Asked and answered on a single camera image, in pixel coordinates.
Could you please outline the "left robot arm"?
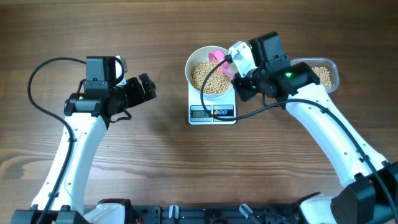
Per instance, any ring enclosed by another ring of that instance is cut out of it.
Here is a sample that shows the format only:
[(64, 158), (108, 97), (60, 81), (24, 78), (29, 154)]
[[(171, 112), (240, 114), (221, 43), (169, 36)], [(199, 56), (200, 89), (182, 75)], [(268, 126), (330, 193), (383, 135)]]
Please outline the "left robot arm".
[(63, 136), (42, 188), (28, 210), (16, 210), (12, 223), (143, 223), (129, 199), (104, 199), (90, 212), (84, 211), (86, 183), (96, 150), (112, 116), (156, 97), (148, 75), (125, 79), (121, 56), (88, 56), (82, 62), (86, 77), (64, 103), (63, 118), (38, 110), (64, 125)]

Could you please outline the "pink plastic scoop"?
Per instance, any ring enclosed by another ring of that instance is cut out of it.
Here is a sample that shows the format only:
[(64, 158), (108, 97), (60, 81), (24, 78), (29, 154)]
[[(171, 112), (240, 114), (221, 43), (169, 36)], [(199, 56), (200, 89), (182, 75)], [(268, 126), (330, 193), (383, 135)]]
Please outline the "pink plastic scoop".
[[(208, 54), (209, 61), (215, 62), (217, 60), (218, 63), (220, 63), (222, 60), (224, 60), (225, 56), (226, 56), (226, 53), (220, 49), (213, 50)], [(229, 71), (229, 63), (228, 62), (225, 62), (221, 65), (221, 72), (223, 72), (230, 79), (233, 79), (233, 77), (234, 77), (234, 75)]]

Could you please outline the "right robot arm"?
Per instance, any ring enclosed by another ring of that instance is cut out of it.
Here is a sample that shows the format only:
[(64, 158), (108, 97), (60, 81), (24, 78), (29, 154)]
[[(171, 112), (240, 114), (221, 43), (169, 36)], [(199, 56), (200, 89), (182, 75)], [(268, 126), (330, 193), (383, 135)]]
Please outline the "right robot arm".
[(373, 149), (333, 104), (307, 63), (291, 64), (276, 32), (228, 50), (241, 100), (262, 93), (297, 119), (331, 162), (343, 190), (299, 203), (307, 223), (385, 223), (397, 220), (397, 164)]

